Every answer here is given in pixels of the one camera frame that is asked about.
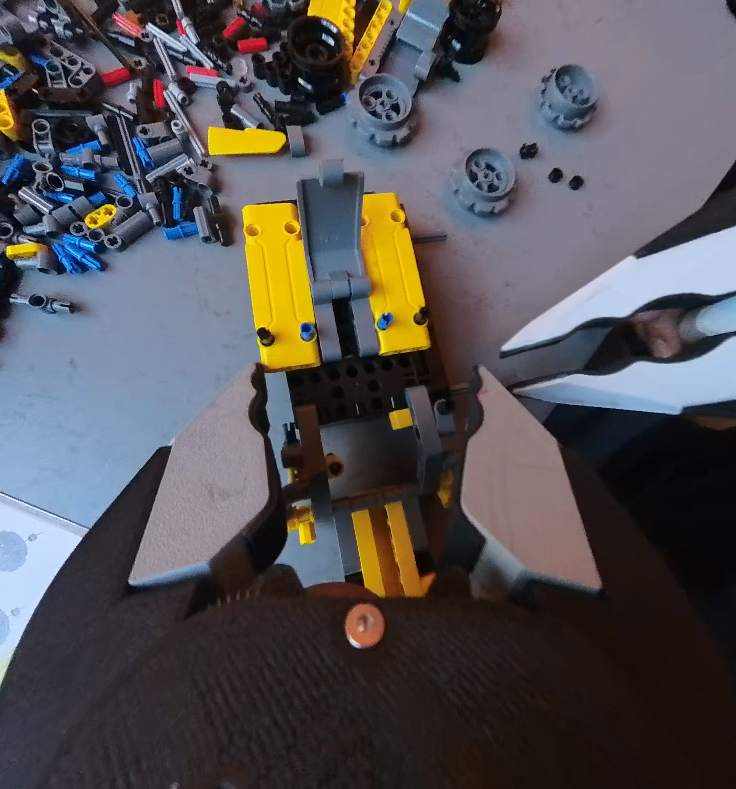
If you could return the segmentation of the yellow curved brick panel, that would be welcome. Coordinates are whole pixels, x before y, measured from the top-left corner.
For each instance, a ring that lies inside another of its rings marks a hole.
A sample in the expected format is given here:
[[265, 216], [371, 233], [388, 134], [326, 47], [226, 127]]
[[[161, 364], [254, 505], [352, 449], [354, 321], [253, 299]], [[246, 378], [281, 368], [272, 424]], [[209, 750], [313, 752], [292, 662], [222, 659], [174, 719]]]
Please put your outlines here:
[[210, 126], [207, 145], [210, 156], [274, 155], [284, 148], [287, 137], [279, 131], [248, 128], [244, 130]]

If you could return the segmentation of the brick instruction booklet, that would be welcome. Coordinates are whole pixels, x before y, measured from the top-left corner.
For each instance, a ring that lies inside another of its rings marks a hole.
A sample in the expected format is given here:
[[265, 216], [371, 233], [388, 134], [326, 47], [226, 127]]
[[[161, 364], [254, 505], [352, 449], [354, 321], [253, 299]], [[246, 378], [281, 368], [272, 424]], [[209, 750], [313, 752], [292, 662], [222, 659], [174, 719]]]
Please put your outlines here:
[[38, 603], [86, 533], [0, 492], [0, 684]]

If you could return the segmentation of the person's dark clothed lap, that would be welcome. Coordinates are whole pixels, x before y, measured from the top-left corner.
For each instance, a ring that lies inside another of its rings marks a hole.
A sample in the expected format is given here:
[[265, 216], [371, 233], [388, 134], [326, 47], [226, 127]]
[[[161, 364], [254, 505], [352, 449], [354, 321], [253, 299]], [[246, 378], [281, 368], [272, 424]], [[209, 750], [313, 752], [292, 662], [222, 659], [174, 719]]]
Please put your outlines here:
[[556, 406], [544, 426], [665, 558], [736, 689], [736, 419]]

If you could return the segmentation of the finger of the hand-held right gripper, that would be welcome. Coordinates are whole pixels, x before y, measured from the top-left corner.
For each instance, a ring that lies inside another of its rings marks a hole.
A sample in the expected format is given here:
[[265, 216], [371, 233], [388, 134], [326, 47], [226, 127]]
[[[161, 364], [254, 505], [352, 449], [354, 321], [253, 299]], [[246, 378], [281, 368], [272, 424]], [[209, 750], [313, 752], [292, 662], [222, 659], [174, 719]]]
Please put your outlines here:
[[521, 328], [501, 346], [501, 356], [554, 344], [589, 324], [623, 321], [671, 298], [735, 293], [736, 225], [649, 256], [628, 256]]
[[616, 369], [562, 373], [511, 388], [558, 405], [661, 413], [736, 415], [736, 336], [716, 337], [684, 360], [639, 359]]

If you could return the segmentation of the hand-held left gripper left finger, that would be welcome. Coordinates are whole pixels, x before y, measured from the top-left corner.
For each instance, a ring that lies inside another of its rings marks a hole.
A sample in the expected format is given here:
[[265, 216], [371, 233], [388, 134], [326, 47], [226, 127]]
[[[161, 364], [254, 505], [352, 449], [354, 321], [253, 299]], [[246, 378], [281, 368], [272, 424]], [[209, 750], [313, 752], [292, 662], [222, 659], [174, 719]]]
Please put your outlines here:
[[260, 364], [241, 369], [172, 441], [128, 582], [250, 586], [287, 539]]

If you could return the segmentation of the yellow long brick beam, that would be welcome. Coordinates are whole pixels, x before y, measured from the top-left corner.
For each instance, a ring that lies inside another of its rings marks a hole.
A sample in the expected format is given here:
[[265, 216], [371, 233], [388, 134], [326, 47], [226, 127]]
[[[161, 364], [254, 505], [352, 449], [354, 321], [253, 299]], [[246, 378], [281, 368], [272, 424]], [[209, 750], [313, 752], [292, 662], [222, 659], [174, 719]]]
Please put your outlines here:
[[363, 69], [367, 66], [369, 61], [371, 51], [392, 12], [393, 3], [391, 1], [381, 1], [378, 3], [349, 62], [351, 84], [355, 85], [359, 82]]

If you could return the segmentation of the black brick tyre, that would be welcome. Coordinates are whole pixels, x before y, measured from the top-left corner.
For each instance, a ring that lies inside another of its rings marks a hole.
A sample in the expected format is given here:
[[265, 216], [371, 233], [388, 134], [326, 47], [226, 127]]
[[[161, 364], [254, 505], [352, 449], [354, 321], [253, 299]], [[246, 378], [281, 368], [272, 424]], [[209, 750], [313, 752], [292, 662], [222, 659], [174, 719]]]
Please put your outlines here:
[[452, 60], [462, 65], [480, 62], [501, 13], [498, 1], [452, 1], [445, 26], [445, 42]]
[[298, 17], [288, 27], [287, 48], [305, 82], [346, 80], [346, 42], [332, 21], [320, 16]]

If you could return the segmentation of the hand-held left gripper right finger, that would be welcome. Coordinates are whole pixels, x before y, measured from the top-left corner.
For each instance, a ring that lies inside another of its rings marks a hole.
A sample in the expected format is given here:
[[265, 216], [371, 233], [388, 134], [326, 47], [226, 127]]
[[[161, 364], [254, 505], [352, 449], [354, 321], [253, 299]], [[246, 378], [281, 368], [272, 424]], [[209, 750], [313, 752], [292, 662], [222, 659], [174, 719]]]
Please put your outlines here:
[[486, 367], [475, 372], [479, 421], [460, 481], [461, 511], [483, 538], [470, 573], [473, 593], [497, 600], [534, 582], [599, 593], [560, 444]]

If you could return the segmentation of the yellow black brick vehicle model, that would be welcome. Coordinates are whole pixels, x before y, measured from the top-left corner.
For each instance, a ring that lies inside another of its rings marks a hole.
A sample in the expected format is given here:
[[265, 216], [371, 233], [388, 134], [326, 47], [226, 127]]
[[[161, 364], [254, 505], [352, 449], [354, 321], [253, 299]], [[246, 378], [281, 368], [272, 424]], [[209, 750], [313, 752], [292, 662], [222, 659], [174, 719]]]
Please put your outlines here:
[[423, 597], [439, 561], [425, 517], [447, 512], [455, 488], [459, 392], [406, 207], [330, 160], [242, 220], [260, 361], [292, 412], [279, 452], [288, 529], [308, 545], [334, 533], [345, 582]]

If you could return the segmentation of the grey toothed brick wheel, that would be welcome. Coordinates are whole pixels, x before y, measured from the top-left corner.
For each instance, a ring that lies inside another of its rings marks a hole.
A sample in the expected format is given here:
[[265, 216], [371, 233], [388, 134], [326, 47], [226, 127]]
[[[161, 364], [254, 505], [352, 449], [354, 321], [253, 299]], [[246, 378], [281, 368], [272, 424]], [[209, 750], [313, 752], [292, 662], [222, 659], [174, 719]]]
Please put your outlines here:
[[599, 95], [588, 69], [578, 64], [560, 65], [541, 77], [538, 115], [554, 129], [574, 133], [592, 120]]
[[381, 148], [407, 143], [414, 134], [412, 93], [397, 77], [378, 73], [359, 82], [347, 97], [353, 130]]
[[450, 185], [462, 210], [481, 217], [499, 216], [514, 200], [516, 172], [505, 153], [479, 148], [452, 168]]

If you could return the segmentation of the pile of small brick parts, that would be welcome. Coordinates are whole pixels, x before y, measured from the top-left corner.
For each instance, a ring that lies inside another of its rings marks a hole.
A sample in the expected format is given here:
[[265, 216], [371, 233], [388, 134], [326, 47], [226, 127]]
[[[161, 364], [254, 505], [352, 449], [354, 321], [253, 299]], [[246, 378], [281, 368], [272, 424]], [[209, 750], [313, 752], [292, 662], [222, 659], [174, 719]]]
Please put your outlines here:
[[[122, 251], [150, 227], [166, 238], [197, 233], [225, 245], [227, 227], [206, 178], [210, 126], [302, 128], [315, 105], [323, 114], [343, 104], [347, 78], [307, 83], [288, 54], [287, 29], [273, 57], [262, 37], [239, 41], [252, 53], [254, 76], [291, 95], [256, 122], [237, 94], [251, 88], [232, 64], [200, 44], [195, 20], [173, 2], [180, 34], [97, 2], [95, 15], [74, 2], [39, 2], [29, 32], [0, 2], [0, 319], [23, 270], [47, 274], [99, 271], [97, 254]], [[317, 2], [294, 2], [304, 15], [332, 21]]]

